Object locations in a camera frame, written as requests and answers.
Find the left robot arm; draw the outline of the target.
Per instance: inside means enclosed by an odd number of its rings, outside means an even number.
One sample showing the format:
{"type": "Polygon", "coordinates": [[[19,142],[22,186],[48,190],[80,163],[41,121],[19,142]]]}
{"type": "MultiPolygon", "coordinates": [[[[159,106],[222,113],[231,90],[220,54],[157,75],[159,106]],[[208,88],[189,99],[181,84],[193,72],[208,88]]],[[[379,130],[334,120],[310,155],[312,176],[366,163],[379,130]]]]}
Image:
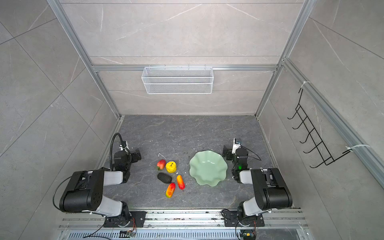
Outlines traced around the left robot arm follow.
{"type": "Polygon", "coordinates": [[[105,186],[120,185],[128,181],[133,163],[141,160],[137,149],[114,154],[114,170],[98,169],[78,171],[70,177],[59,202],[59,209],[65,213],[92,213],[105,217],[106,228],[143,227],[146,212],[131,212],[128,204],[115,201],[103,195],[105,186]]]}

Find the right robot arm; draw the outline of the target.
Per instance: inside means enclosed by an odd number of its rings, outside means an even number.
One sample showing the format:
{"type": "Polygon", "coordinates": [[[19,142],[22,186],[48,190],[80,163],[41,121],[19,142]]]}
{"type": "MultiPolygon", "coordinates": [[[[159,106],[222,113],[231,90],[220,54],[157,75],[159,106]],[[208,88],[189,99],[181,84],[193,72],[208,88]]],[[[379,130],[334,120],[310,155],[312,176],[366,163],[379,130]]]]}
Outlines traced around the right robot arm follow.
{"type": "Polygon", "coordinates": [[[263,223],[258,224],[263,213],[292,207],[292,195],[279,169],[248,168],[249,152],[241,145],[231,149],[223,147],[223,157],[233,164],[233,179],[239,184],[252,185],[254,192],[254,196],[241,202],[236,211],[222,211],[231,225],[263,226],[263,223]]]}

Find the red orange fake mango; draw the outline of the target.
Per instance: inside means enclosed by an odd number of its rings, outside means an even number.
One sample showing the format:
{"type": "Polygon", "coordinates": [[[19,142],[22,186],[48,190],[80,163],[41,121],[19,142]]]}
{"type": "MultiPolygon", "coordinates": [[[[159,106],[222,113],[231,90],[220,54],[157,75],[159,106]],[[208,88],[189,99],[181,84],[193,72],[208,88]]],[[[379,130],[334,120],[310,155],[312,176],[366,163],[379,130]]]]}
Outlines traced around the red orange fake mango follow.
{"type": "Polygon", "coordinates": [[[181,190],[185,189],[186,185],[181,175],[177,175],[177,183],[178,183],[179,189],[181,190]]]}

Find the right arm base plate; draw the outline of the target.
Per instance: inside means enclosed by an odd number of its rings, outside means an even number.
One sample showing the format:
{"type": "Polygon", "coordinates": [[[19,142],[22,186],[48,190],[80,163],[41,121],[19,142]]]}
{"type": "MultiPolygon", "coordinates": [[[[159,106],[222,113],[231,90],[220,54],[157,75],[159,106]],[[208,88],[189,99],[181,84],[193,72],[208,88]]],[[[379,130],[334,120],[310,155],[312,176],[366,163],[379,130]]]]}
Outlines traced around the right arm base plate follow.
{"type": "Polygon", "coordinates": [[[221,210],[225,227],[264,227],[265,222],[262,215],[240,217],[237,211],[228,209],[221,210]]]}

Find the red yellow fake mango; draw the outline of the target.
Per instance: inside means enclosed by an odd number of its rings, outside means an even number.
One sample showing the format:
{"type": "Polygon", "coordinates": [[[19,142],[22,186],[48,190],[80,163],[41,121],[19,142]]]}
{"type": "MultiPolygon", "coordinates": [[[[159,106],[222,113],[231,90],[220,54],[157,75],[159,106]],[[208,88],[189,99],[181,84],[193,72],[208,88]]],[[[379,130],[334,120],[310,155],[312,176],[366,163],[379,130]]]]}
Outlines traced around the red yellow fake mango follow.
{"type": "Polygon", "coordinates": [[[170,183],[166,190],[166,197],[171,198],[174,194],[175,189],[176,189],[175,183],[170,183]]]}

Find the dark fake avocado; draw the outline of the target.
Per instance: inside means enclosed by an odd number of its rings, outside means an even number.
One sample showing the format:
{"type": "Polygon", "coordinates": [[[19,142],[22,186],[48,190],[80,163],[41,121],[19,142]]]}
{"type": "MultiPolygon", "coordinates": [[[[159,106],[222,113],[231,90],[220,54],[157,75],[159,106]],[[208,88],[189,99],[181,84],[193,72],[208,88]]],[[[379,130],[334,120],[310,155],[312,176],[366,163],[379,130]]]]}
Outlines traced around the dark fake avocado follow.
{"type": "Polygon", "coordinates": [[[165,184],[170,184],[173,182],[173,178],[170,175],[167,175],[165,173],[158,173],[157,178],[165,184]]]}

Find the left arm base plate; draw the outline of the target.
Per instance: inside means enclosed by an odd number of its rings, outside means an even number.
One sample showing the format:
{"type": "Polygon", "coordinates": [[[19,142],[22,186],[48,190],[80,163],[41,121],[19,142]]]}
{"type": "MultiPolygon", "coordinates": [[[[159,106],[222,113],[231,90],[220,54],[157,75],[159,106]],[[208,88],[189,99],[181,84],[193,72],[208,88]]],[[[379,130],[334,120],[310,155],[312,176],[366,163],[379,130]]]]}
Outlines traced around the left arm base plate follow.
{"type": "Polygon", "coordinates": [[[142,228],[146,220],[145,211],[133,211],[129,216],[121,214],[117,217],[107,217],[104,223],[104,228],[142,228]]]}

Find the yellow fake apple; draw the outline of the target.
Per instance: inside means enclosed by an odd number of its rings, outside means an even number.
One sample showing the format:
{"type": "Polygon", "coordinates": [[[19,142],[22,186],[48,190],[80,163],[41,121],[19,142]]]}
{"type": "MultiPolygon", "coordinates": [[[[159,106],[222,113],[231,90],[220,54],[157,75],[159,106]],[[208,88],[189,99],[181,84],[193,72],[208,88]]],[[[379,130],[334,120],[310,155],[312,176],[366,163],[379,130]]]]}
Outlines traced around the yellow fake apple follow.
{"type": "Polygon", "coordinates": [[[166,170],[168,173],[175,173],[177,171],[177,164],[174,161],[167,162],[166,170]]]}

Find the red fake pear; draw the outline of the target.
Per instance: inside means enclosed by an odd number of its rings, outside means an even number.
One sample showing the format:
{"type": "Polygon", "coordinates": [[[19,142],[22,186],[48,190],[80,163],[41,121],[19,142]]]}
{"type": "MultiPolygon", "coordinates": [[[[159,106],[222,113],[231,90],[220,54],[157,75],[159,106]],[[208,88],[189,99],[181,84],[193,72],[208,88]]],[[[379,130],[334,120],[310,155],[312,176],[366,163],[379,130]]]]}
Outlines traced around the red fake pear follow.
{"type": "Polygon", "coordinates": [[[166,167],[166,161],[165,160],[160,160],[157,163],[157,170],[163,170],[166,167]]]}

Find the green wavy fruit bowl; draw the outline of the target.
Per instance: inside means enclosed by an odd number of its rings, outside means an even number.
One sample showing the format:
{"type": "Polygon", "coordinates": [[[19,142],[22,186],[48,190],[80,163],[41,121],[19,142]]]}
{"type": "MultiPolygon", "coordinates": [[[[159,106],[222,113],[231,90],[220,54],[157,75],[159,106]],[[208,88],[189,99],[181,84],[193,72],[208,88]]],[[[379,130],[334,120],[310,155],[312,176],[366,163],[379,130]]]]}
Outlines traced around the green wavy fruit bowl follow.
{"type": "Polygon", "coordinates": [[[228,165],[213,151],[197,152],[190,160],[190,175],[200,186],[215,187],[227,178],[228,165]]]}

